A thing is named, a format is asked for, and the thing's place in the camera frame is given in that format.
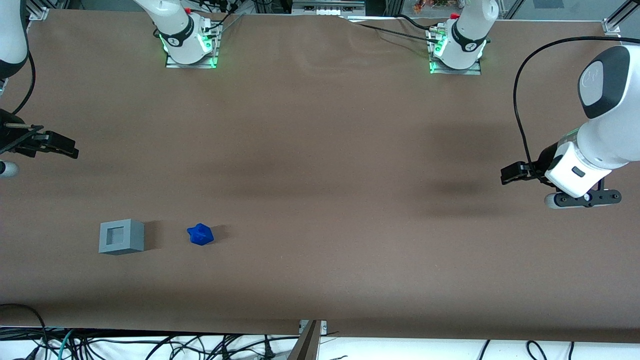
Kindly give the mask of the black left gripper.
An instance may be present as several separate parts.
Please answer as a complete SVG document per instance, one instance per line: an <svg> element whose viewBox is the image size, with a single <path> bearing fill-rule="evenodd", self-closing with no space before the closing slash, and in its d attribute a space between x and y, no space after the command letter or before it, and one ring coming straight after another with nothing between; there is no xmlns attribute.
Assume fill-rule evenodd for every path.
<svg viewBox="0 0 640 360"><path fill-rule="evenodd" d="M555 142L540 152L535 162L519 161L518 164L510 164L500 170L501 185L507 185L513 182L527 182L535 176L542 184L555 187L555 185L546 177L546 171L553 164L558 142Z"/></svg>

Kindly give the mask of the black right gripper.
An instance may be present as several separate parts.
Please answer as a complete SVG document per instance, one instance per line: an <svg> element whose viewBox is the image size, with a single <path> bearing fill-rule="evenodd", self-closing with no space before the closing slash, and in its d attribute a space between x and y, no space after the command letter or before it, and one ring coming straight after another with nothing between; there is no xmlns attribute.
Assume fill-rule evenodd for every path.
<svg viewBox="0 0 640 360"><path fill-rule="evenodd" d="M36 153L55 153L78 159L76 142L54 131L46 132L46 145L42 144L43 125L27 124L11 112L0 110L0 153L18 153L36 157Z"/></svg>

